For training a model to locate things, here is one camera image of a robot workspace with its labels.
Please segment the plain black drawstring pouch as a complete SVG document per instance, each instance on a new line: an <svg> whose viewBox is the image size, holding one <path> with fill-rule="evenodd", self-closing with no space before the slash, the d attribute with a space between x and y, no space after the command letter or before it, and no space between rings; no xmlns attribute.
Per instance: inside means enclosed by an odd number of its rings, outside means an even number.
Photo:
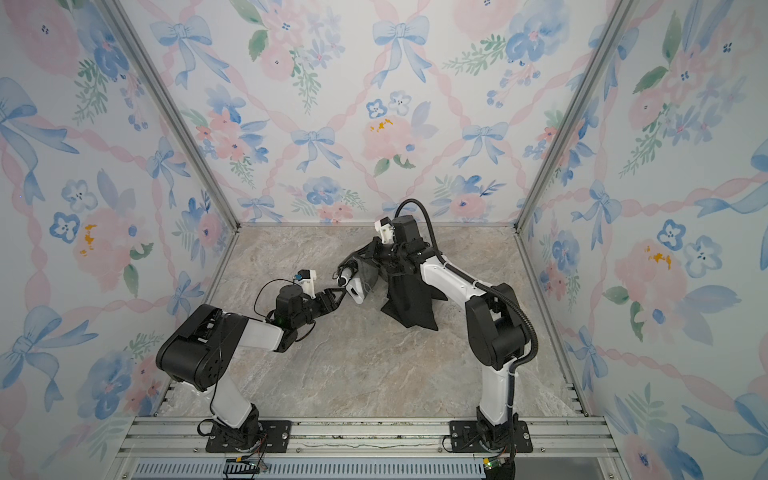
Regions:
<svg viewBox="0 0 768 480"><path fill-rule="evenodd" d="M420 240L420 265L416 270L387 270L390 277L411 276L420 273L421 266L429 259L441 257L442 252L433 245Z"/></svg>

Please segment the grey fabric drawstring pouch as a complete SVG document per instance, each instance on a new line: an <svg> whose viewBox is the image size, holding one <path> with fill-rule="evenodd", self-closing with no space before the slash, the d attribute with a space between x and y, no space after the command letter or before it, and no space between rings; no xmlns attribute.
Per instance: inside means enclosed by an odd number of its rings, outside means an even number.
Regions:
<svg viewBox="0 0 768 480"><path fill-rule="evenodd" d="M338 279L339 273L343 267L352 267L359 271L365 282L366 298L370 296L371 292L379 282L386 282L388 280L387 272L378 262L374 259L365 257L360 253L350 254L338 265L336 279Z"/></svg>

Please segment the black pouch with gold logo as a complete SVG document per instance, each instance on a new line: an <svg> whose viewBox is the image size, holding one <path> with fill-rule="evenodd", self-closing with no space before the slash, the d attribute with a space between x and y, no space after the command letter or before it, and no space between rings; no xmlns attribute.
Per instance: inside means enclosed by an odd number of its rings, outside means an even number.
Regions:
<svg viewBox="0 0 768 480"><path fill-rule="evenodd" d="M387 301L381 311L405 328L421 327L438 331L433 301L448 297L434 286L426 284L419 275L397 275L388 279Z"/></svg>

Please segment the white hair dryer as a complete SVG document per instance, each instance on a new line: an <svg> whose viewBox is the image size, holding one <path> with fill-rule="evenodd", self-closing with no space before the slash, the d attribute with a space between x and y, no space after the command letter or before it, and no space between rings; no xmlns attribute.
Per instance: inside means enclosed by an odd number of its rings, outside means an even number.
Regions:
<svg viewBox="0 0 768 480"><path fill-rule="evenodd" d="M338 286L344 289L358 305L361 305L366 296L366 286L361 274L352 267L343 267L337 279Z"/></svg>

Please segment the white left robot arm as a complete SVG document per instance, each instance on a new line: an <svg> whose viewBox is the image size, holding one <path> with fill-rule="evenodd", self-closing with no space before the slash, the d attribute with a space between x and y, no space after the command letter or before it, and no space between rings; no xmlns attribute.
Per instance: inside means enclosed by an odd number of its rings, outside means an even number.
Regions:
<svg viewBox="0 0 768 480"><path fill-rule="evenodd" d="M174 381L200 392L212 389L209 410L214 424L232 433L245 432L258 425L258 410L228 373L236 350L284 353L305 339L301 328L313 329L319 318L339 308L345 296L339 287L311 295L297 284L288 284L263 319L202 304L159 348L156 366Z"/></svg>

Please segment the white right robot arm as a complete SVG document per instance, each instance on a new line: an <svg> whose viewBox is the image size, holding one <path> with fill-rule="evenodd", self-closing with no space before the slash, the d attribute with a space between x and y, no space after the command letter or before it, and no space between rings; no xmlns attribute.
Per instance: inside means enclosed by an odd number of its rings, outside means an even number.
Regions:
<svg viewBox="0 0 768 480"><path fill-rule="evenodd" d="M487 285L448 261L422 237L411 215L385 217L375 223L375 230L368 252L387 281L382 312L406 328L436 331L435 301L461 307L469 348L482 365L478 423L488 432L510 429L515 370L536 354L537 346L513 289Z"/></svg>

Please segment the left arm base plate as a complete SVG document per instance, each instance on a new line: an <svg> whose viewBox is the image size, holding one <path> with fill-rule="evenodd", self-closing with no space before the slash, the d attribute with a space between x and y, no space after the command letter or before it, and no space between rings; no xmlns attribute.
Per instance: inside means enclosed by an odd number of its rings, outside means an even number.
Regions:
<svg viewBox="0 0 768 480"><path fill-rule="evenodd" d="M198 434L207 438L207 453L286 453L291 438L289 420L259 420L246 422L239 429L217 420L208 419L210 429L204 432L201 422Z"/></svg>

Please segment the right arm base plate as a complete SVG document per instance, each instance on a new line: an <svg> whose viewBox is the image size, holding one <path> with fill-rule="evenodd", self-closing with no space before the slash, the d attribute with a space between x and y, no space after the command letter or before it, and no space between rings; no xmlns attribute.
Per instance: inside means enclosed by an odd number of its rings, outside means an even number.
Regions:
<svg viewBox="0 0 768 480"><path fill-rule="evenodd" d="M448 428L452 453L522 454L534 450L528 425L519 419L501 425L480 420L452 420Z"/></svg>

